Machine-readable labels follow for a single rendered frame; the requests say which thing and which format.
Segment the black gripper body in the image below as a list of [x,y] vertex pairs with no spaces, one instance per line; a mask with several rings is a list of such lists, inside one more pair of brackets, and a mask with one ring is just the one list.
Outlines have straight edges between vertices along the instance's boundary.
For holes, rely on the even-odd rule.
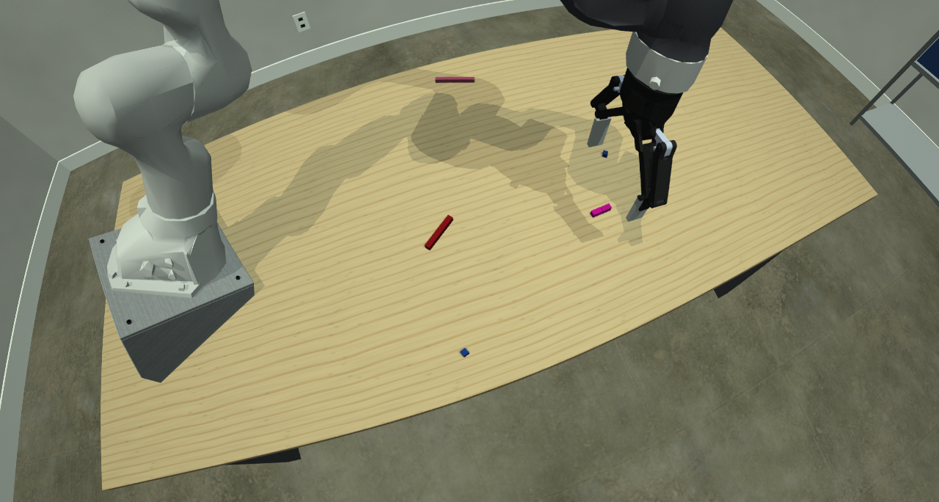
[[664,133],[664,124],[674,113],[682,96],[683,92],[674,94],[652,90],[634,77],[627,68],[620,89],[620,97],[623,106],[631,112],[631,114],[624,115],[624,123],[631,131],[632,137],[634,137],[632,120],[640,121],[643,140],[654,139],[657,128]]

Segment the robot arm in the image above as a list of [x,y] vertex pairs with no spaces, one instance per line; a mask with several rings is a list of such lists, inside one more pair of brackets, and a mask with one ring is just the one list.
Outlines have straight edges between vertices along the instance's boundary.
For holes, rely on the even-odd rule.
[[[733,0],[560,1],[583,23],[632,32],[625,63],[634,77],[681,93],[695,83]],[[87,68],[73,95],[85,128],[135,158],[145,187],[107,275],[113,291],[192,298],[226,258],[211,155],[181,128],[241,97],[252,68],[219,0],[128,3],[164,25],[164,44]]]

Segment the dark red rod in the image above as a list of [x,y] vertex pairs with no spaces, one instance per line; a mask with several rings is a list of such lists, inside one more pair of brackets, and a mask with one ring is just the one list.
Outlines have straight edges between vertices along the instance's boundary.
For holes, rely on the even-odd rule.
[[452,221],[453,221],[453,218],[450,217],[450,215],[448,215],[448,217],[444,219],[442,224],[436,229],[435,233],[426,242],[425,244],[426,249],[431,250],[431,248],[436,244],[437,240],[439,240],[439,238],[442,237],[442,234],[444,233],[444,231],[446,231],[446,229],[449,227]]

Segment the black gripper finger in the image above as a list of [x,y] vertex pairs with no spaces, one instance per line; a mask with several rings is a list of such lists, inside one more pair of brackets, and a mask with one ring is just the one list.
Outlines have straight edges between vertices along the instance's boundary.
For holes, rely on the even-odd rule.
[[603,145],[604,138],[606,138],[606,133],[608,126],[610,126],[611,117],[616,117],[616,115],[628,115],[631,112],[625,108],[625,106],[607,109],[607,105],[620,96],[621,85],[623,84],[624,75],[615,75],[610,79],[610,83],[606,86],[604,90],[599,92],[599,94],[591,99],[591,108],[596,108],[596,118],[594,118],[593,126],[591,126],[591,132],[587,145],[593,147],[594,145]]
[[677,148],[676,141],[668,140],[660,128],[655,131],[651,143],[643,144],[640,121],[632,120],[631,124],[640,163],[641,194],[638,194],[625,217],[627,222],[643,218],[648,207],[655,208],[668,203],[672,156]]

